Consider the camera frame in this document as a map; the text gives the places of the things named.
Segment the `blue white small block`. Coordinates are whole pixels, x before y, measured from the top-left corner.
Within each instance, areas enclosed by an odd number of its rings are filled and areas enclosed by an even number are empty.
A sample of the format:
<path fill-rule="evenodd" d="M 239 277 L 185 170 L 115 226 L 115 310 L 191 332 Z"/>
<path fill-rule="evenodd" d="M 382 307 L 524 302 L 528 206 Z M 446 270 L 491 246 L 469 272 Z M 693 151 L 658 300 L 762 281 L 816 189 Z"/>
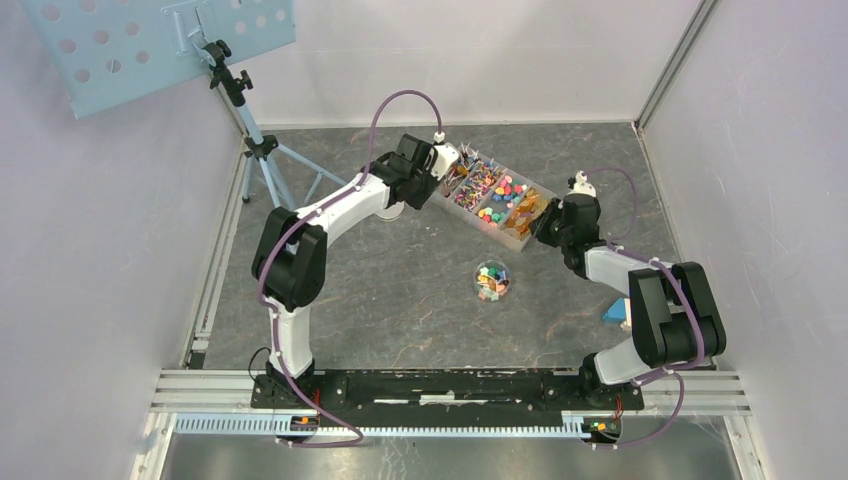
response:
<path fill-rule="evenodd" d="M 601 316 L 605 323 L 616 324 L 624 331 L 632 329 L 631 301 L 628 298 L 616 300 Z"/>

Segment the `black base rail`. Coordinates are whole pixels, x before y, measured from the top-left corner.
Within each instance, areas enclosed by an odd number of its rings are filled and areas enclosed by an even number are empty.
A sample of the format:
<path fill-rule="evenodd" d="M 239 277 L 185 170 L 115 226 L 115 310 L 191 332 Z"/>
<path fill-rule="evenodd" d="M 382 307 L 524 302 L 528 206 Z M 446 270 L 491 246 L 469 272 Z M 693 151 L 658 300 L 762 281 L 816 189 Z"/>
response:
<path fill-rule="evenodd" d="M 472 436 L 574 433 L 587 438 L 604 418 L 644 409 L 629 385 L 602 386 L 573 369 L 328 369 L 296 380 L 269 368 L 254 378 L 251 406 L 295 410 L 312 403 L 321 412 L 294 418 L 297 433 L 331 427 L 329 414 L 364 435 L 467 434 Z"/>

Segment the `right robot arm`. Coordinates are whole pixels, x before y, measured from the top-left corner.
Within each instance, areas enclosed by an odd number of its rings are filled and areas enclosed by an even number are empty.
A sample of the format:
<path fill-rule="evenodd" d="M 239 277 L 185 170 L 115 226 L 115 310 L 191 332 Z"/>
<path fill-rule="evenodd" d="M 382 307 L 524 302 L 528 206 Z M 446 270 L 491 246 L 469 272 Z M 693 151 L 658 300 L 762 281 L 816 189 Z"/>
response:
<path fill-rule="evenodd" d="M 588 355 L 579 369 L 578 396 L 591 408 L 606 406 L 618 386 L 641 386 L 698 367 L 727 346 L 705 269 L 696 262 L 666 263 L 602 239 L 600 213 L 597 198 L 568 194 L 530 224 L 534 238 L 559 249 L 570 271 L 630 302 L 629 338 Z"/>

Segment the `silver round jar lid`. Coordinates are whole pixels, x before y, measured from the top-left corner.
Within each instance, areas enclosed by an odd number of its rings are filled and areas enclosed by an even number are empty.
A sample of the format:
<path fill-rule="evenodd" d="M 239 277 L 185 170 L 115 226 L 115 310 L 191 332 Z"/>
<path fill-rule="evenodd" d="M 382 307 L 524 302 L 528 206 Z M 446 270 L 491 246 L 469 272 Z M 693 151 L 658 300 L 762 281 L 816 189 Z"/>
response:
<path fill-rule="evenodd" d="M 405 204 L 402 202 L 395 203 L 383 210 L 375 213 L 376 217 L 385 222 L 397 220 L 405 209 Z"/>

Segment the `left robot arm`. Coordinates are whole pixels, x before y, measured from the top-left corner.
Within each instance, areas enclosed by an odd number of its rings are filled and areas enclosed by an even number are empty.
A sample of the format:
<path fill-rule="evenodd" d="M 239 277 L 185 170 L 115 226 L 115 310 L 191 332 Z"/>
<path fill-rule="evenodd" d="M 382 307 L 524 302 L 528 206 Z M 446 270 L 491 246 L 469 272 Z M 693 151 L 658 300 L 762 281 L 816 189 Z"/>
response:
<path fill-rule="evenodd" d="M 405 134 L 336 192 L 295 211 L 278 207 L 269 214 L 252 274 L 271 327 L 266 374 L 288 406 L 302 407 L 314 394 L 310 310 L 325 283 L 329 247 L 393 206 L 421 209 L 460 158 L 449 143 Z"/>

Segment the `light blue music stand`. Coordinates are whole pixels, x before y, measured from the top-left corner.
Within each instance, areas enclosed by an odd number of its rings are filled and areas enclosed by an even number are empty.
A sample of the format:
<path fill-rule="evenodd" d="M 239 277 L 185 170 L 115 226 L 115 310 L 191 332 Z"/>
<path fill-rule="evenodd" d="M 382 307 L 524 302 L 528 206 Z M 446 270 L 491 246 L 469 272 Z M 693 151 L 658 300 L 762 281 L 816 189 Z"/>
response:
<path fill-rule="evenodd" d="M 70 95 L 77 117 L 206 76 L 223 88 L 244 125 L 249 172 L 261 171 L 275 206 L 298 208 L 272 155 L 312 169 L 317 181 L 343 179 L 262 134 L 245 98 L 253 83 L 234 64 L 293 43 L 291 1 L 25 1 Z"/>

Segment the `small clear glass jar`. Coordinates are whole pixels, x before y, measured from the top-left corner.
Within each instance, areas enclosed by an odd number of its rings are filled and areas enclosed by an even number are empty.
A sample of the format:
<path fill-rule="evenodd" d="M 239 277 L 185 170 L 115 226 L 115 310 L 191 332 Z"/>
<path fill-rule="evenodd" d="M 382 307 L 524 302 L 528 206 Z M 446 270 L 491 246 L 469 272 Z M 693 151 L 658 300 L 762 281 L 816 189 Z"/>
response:
<path fill-rule="evenodd" d="M 490 302 L 502 299 L 513 284 L 508 267 L 497 260 L 481 262 L 474 270 L 473 279 L 478 298 Z"/>

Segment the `clear compartment candy box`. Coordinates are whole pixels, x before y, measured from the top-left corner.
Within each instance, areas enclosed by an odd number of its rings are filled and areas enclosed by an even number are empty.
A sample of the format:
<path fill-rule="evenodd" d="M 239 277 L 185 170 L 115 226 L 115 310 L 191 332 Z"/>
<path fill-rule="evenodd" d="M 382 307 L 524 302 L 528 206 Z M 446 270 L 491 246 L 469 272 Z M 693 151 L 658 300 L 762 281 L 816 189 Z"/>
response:
<path fill-rule="evenodd" d="M 522 251 L 531 238 L 530 223 L 555 194 L 468 144 L 457 150 L 459 162 L 430 200 L 506 248 Z"/>

